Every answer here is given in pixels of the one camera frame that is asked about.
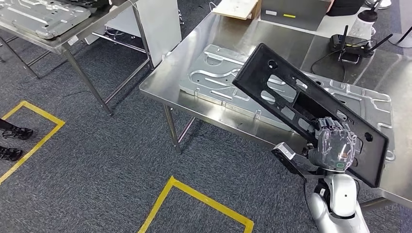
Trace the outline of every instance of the stainless steel table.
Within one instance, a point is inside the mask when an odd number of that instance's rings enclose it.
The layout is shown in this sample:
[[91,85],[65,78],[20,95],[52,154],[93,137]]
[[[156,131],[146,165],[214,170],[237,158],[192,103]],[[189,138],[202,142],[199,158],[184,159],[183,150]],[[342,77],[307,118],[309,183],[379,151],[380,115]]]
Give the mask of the stainless steel table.
[[[96,13],[92,14],[91,17],[83,21],[82,23],[76,25],[69,31],[65,32],[64,34],[55,37],[50,40],[42,39],[36,35],[27,33],[25,31],[22,31],[20,29],[15,28],[13,25],[6,24],[4,22],[0,21],[0,29],[7,31],[8,33],[20,37],[24,40],[27,40],[37,46],[40,46],[46,50],[44,54],[42,54],[38,59],[35,59],[29,63],[25,63],[19,55],[13,51],[13,49],[7,44],[7,41],[5,41],[3,38],[0,37],[0,44],[3,44],[6,46],[13,54],[16,56],[19,61],[22,63],[23,67],[28,70],[33,76],[37,76],[33,70],[31,70],[30,66],[40,60],[42,57],[46,56],[49,52],[54,52],[56,54],[62,54],[64,55],[67,60],[70,62],[70,64],[73,66],[73,68],[77,71],[79,74],[81,80],[88,86],[90,89],[91,93],[94,95],[94,97],[97,99],[99,104],[102,106],[102,108],[109,114],[112,114],[112,111],[109,109],[107,104],[109,101],[112,100],[112,98],[147,64],[150,64],[151,68],[153,67],[153,63],[151,61],[150,57],[150,52],[148,49],[146,37],[144,34],[144,30],[142,27],[142,24],[140,22],[140,17],[139,17],[139,12],[138,10],[133,7],[133,11],[135,14],[135,18],[137,21],[137,25],[139,27],[140,33],[141,33],[141,38],[143,41],[143,46],[144,49],[133,47],[124,43],[121,43],[120,41],[113,40],[107,36],[100,35],[95,33],[98,29],[101,29],[104,27],[104,25],[111,19],[115,18],[118,14],[123,12],[126,8],[130,7],[132,4],[135,4],[139,0],[112,0],[112,5],[107,6],[103,9],[98,10]],[[75,43],[78,41],[81,41],[85,39],[89,35],[95,35],[98,37],[101,37],[103,39],[107,39],[116,43],[119,43],[121,45],[127,46],[131,49],[143,52],[147,54],[147,59],[135,70],[130,74],[129,77],[127,77],[122,84],[120,84],[105,100],[102,99],[100,96],[99,92],[94,88],[92,82],[90,81],[89,77],[86,76],[86,74],[83,72],[82,68],[80,65],[77,63],[77,61],[74,59],[73,55],[70,53],[69,49],[71,46],[73,46]]]
[[[314,61],[328,54],[328,41],[328,38],[264,22],[242,21],[211,13],[142,82],[140,89],[148,97],[164,104],[178,153],[181,152],[179,143],[195,117],[268,147],[284,141],[300,151],[306,144],[301,136],[186,94],[180,91],[179,79],[188,75],[189,67],[209,44],[250,55],[256,45],[263,42],[296,67],[309,72]],[[342,81],[341,69],[341,65],[332,58],[314,67],[317,74],[338,81]],[[411,58],[380,50],[358,66],[346,65],[346,83],[392,97],[396,160],[384,168],[378,188],[383,198],[373,200],[371,203],[375,206],[390,200],[412,208],[412,151],[409,151],[412,148],[412,125],[409,123],[412,113],[411,77]],[[171,107],[193,116],[180,136],[174,128]]]

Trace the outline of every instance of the yellow sticker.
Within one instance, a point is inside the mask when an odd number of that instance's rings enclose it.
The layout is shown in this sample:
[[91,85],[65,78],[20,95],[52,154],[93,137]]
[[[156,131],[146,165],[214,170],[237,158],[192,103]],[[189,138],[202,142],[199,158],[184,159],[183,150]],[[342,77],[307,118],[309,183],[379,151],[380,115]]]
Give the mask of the yellow sticker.
[[294,15],[288,15],[288,14],[283,14],[284,17],[289,17],[289,18],[296,18]]
[[215,210],[218,210],[219,212],[245,225],[245,230],[243,231],[243,233],[252,232],[253,224],[254,224],[252,220],[227,208],[226,206],[218,203],[217,201],[199,193],[198,191],[194,190],[193,188],[185,185],[184,183],[176,180],[173,176],[171,176],[169,181],[166,183],[165,187],[163,188],[162,192],[160,193],[159,197],[157,198],[156,202],[154,203],[153,208],[150,211],[149,215],[147,216],[146,221],[144,221],[143,225],[141,226],[140,230],[137,233],[145,233],[147,231],[150,223],[153,221],[154,217],[156,216],[156,213],[159,211],[160,206],[162,205],[163,201],[165,200],[166,196],[168,195],[172,187],[176,187],[182,190],[183,192],[191,195],[197,200],[203,202],[204,204],[214,208]]
[[10,112],[4,115],[1,119],[6,120],[9,118],[13,113],[19,110],[21,107],[26,107],[33,112],[41,115],[42,117],[54,122],[56,127],[50,131],[46,136],[44,136],[27,154],[25,154],[22,158],[20,158],[16,164],[14,164],[6,173],[4,173],[0,177],[0,184],[3,183],[14,171],[17,170],[26,160],[30,158],[47,140],[49,140],[64,124],[65,122],[56,118],[55,116],[51,115],[50,113],[28,103],[27,101],[20,102],[16,107],[14,107]]

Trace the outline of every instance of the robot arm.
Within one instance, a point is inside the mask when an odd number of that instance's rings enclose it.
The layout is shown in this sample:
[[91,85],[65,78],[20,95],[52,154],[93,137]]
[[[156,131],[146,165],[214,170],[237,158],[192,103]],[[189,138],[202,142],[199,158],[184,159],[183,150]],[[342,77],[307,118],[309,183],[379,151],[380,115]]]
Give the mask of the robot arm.
[[319,178],[309,200],[309,209],[321,233],[369,233],[357,201],[356,184],[345,171],[355,157],[357,137],[346,123],[330,117],[318,119],[318,144],[306,150],[316,172],[299,169],[293,161],[296,153],[285,143],[272,152],[293,174],[304,179]]

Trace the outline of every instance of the black cable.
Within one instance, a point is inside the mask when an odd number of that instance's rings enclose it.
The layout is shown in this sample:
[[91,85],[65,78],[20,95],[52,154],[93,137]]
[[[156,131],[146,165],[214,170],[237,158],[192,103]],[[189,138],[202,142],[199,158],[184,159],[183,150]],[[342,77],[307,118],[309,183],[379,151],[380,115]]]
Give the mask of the black cable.
[[307,182],[308,182],[308,181],[307,181],[306,179],[303,179],[303,196],[305,196],[306,206],[308,207],[308,209],[309,209],[309,211],[310,211],[309,203],[308,203],[308,198],[307,198],[307,196],[306,196],[306,183],[307,183]]
[[353,179],[356,183],[358,183],[358,191],[356,192],[356,199],[359,197],[359,193],[361,192],[361,184],[359,184],[359,181],[357,179]]
[[[348,48],[348,47],[353,47],[353,46],[358,45],[358,44],[360,44],[360,43],[364,43],[364,42],[368,42],[368,41],[372,41],[372,40],[375,40],[375,39],[363,40],[363,41],[358,42],[358,43],[356,43],[356,44],[353,44],[353,45],[350,45],[350,46],[345,46],[343,50],[337,50],[337,51],[331,52],[331,53],[328,54],[328,55],[323,56],[321,59],[317,60],[316,62],[314,62],[314,63],[310,66],[310,72],[311,72],[312,74],[316,74],[315,71],[313,71],[313,66],[314,66],[316,63],[320,62],[321,60],[329,57],[330,55],[335,54],[335,53],[337,53],[337,52],[342,52],[342,55],[343,55],[343,54],[345,53],[345,49],[346,49],[346,48]],[[341,62],[341,64],[342,64],[342,69],[343,69],[342,83],[344,83],[344,82],[345,82],[345,78],[346,78],[346,68],[345,68],[343,62],[342,62],[342,61],[340,61],[340,62]]]
[[[314,66],[316,63],[320,62],[321,60],[323,60],[323,59],[325,59],[325,58],[329,57],[330,55],[335,54],[335,53],[337,53],[337,52],[342,52],[342,51],[341,51],[341,50],[337,50],[337,51],[331,52],[330,54],[325,55],[325,56],[323,56],[321,59],[319,59],[319,60],[317,60],[316,62],[314,62],[314,63],[310,66],[310,72],[311,72],[312,74],[316,74],[315,71],[313,71],[313,66]],[[345,80],[345,74],[346,74],[346,71],[345,71],[345,69],[344,69],[344,67],[343,67],[343,78],[342,78],[343,80]]]

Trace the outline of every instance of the shoe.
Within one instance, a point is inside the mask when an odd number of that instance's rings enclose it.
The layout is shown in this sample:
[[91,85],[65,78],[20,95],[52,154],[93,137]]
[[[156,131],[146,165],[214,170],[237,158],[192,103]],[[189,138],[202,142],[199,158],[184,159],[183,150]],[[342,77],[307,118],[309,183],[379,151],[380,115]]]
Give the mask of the shoe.
[[27,140],[33,135],[33,130],[27,128],[13,127],[10,130],[5,130],[2,134],[3,138],[17,138]]
[[0,147],[0,160],[17,161],[23,154],[22,150],[16,148]]

